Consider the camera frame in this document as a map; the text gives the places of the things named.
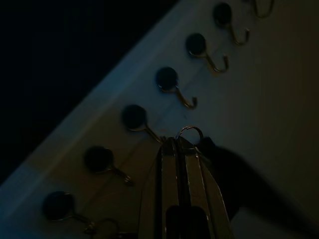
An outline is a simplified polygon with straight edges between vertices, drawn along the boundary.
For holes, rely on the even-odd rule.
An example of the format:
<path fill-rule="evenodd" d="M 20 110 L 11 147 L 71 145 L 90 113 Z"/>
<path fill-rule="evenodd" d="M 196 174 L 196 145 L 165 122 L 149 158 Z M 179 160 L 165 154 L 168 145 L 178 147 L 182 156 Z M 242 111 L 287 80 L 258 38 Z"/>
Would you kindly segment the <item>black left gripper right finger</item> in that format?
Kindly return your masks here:
<path fill-rule="evenodd" d="M 196 147 L 178 139 L 185 164 L 190 205 L 183 207 L 182 236 L 185 239 L 233 239 L 230 221 L 217 182 Z"/>

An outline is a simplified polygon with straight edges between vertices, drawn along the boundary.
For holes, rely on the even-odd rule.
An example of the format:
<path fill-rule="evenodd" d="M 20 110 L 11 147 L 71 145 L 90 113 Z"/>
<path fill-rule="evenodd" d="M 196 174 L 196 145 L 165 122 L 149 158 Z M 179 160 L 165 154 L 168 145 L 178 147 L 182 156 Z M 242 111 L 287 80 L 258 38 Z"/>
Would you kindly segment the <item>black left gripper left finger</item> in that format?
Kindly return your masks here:
<path fill-rule="evenodd" d="M 179 203 L 179 160 L 184 138 L 168 138 L 160 147 L 143 186 L 139 239 L 181 239 L 183 207 Z"/>

